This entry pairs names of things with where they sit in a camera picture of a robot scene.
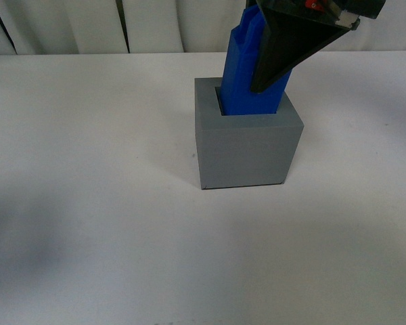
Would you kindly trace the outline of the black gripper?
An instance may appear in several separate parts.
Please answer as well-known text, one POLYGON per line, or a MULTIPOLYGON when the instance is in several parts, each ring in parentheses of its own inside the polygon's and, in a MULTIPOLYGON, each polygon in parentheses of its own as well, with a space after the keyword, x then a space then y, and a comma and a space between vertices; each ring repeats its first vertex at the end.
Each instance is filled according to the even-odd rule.
POLYGON ((385 0, 247 1, 265 21, 251 91, 261 93, 295 66, 351 30, 376 19, 385 0))

